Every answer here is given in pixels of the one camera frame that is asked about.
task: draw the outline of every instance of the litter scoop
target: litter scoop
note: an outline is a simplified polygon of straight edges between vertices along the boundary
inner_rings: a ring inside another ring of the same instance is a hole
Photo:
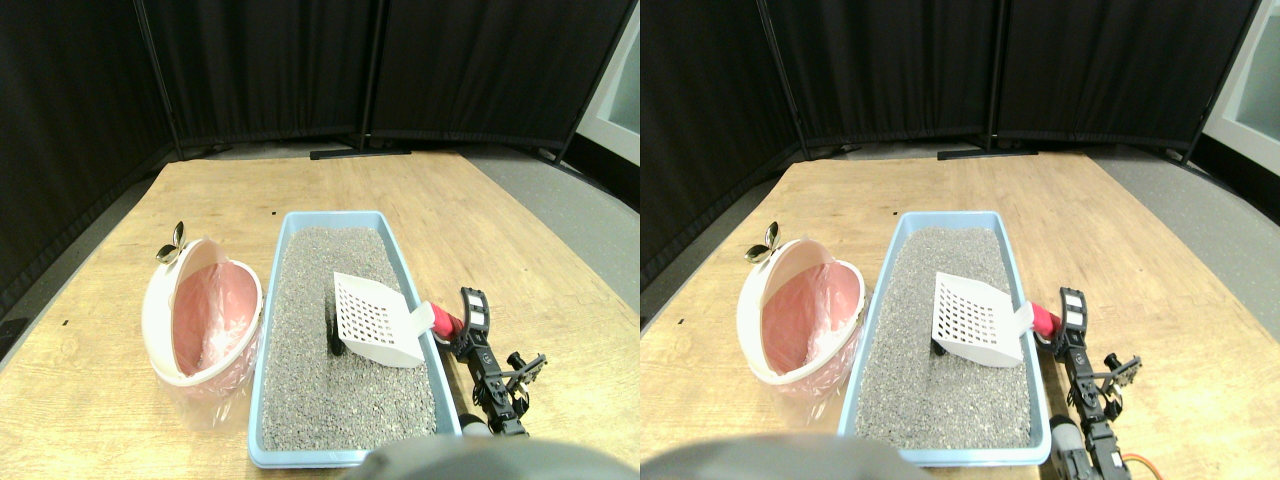
[[[1032,326],[1032,303],[1014,311],[1007,293],[968,278],[938,273],[932,338],[947,352],[992,367],[1023,362],[1019,338]]]
[[[419,337],[428,330],[448,337],[461,324],[430,302],[410,314],[403,294],[374,280],[334,271],[333,287],[338,338],[352,352],[385,366],[422,365]]]

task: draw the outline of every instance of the black curtain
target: black curtain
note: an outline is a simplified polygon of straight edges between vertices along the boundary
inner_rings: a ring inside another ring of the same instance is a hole
[[[392,1],[371,133],[563,148],[628,6]]]
[[[809,146],[986,129],[995,1],[768,5]]]
[[[182,145],[356,133],[372,0],[146,0]]]
[[[5,4],[0,315],[170,138],[132,1]]]
[[[640,288],[797,148],[754,1],[645,4]]]
[[[1253,0],[1015,0],[1001,137],[1188,148]]]

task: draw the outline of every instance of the table surface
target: table surface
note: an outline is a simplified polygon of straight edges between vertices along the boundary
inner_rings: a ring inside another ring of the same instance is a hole
[[[1116,352],[1143,367],[1114,429],[1125,453],[1166,477],[1265,477],[1280,471],[1280,346],[1137,198],[1078,154],[937,161],[814,161],[772,193],[689,279],[640,342],[641,447],[652,458],[713,438],[835,433],[836,411],[788,429],[746,367],[735,308],[742,253],[777,220],[858,266],[874,288],[901,214],[995,210],[1027,298],[1053,311],[1059,287],[1084,292],[1094,367]],[[1041,356],[1050,410],[1066,374]],[[1134,466],[1134,477],[1148,477]],[[1034,477],[1046,467],[933,468],[940,477]]]
[[[525,426],[639,465],[639,317],[554,233],[456,154],[187,161],[165,166],[138,205],[50,305],[0,371],[4,476],[241,477],[339,475],[266,471],[248,460],[246,424],[179,426],[142,347],[142,297],[156,250],[183,220],[248,264],[264,294],[284,214],[380,210],[419,296],[461,314],[460,287],[493,308],[500,356],[547,353]],[[445,357],[460,413],[465,365]]]

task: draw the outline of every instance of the orange wire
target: orange wire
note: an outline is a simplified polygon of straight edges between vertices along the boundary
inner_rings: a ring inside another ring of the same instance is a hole
[[[1156,465],[1152,463],[1149,460],[1147,460],[1146,457],[1143,457],[1140,454],[1137,454],[1137,453],[1125,453],[1125,454],[1120,456],[1120,458],[1124,460],[1124,461],[1126,461],[1126,462],[1130,461],[1130,460],[1138,461],[1139,463],[1146,465],[1147,468],[1151,468],[1151,472],[1156,475],[1156,480],[1165,480],[1164,476],[1160,476],[1160,470],[1156,470]]]

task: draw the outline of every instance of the gray litter granules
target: gray litter granules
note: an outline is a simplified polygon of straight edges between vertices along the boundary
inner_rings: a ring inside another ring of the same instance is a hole
[[[262,380],[262,445],[269,451],[374,449],[435,433],[426,367],[393,369],[349,349],[329,355],[325,305],[333,273],[399,292],[381,237],[370,228],[311,227],[289,238],[271,312]]]
[[[858,434],[901,449],[1030,445],[1027,366],[993,369],[929,349],[937,273],[1009,293],[995,232],[923,228],[911,233],[893,278],[858,398]]]

